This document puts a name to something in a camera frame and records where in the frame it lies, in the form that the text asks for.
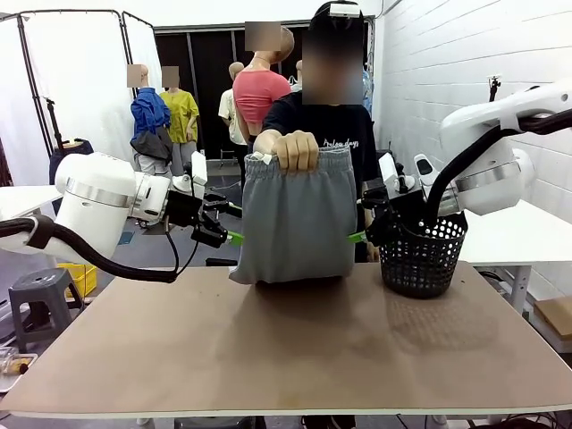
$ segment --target plastic basket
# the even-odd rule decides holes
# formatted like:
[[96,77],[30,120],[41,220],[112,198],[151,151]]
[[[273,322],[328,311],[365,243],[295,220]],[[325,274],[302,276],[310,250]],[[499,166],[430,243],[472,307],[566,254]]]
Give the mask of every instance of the plastic basket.
[[[87,297],[96,288],[97,269],[93,265],[58,264],[57,266],[65,268],[70,272],[75,287],[82,298]],[[72,298],[72,293],[69,289],[65,292],[65,296]]]
[[401,225],[398,236],[380,246],[383,281],[410,298],[442,295],[450,286],[466,233],[464,214],[440,217],[433,228]]

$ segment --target white pants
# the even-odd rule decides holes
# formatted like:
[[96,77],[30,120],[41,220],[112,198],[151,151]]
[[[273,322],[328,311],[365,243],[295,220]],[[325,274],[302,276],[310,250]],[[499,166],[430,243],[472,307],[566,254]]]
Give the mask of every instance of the white pants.
[[189,143],[173,143],[172,144],[172,163],[171,172],[173,176],[182,176],[184,171],[183,165],[190,163],[190,156],[197,150],[197,143],[191,141]]
[[134,154],[135,165],[144,173],[152,176],[163,176],[171,179],[171,172],[169,166],[164,164],[164,161],[154,159],[150,156],[145,156],[135,152]]

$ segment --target white curtain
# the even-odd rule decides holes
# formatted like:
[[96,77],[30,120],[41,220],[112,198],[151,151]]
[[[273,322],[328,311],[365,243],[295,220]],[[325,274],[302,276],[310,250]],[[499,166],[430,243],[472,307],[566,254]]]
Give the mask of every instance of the white curtain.
[[162,86],[161,63],[153,29],[146,23],[125,16],[125,26],[129,37],[131,56],[134,64],[145,64],[149,69],[149,86],[155,88],[157,94],[164,92]]
[[21,51],[18,22],[0,22],[0,139],[14,185],[47,185],[49,158]]
[[132,162],[132,97],[118,16],[38,13],[24,29],[38,93],[55,102],[62,140],[87,139],[94,150]]

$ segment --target pink shirt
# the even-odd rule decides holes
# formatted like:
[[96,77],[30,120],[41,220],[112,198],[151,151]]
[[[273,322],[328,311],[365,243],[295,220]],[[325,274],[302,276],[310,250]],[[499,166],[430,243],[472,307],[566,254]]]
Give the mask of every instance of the pink shirt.
[[271,70],[242,71],[232,85],[234,102],[245,122],[262,122],[274,100],[291,92],[290,84]]

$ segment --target black basket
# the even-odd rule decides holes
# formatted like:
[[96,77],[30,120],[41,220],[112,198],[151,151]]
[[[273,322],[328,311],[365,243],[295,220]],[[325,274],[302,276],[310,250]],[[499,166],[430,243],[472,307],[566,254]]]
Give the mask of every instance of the black basket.
[[462,213],[440,217],[432,229],[422,223],[400,225],[398,238],[380,246],[383,281],[410,298],[442,295],[450,286],[466,233]]

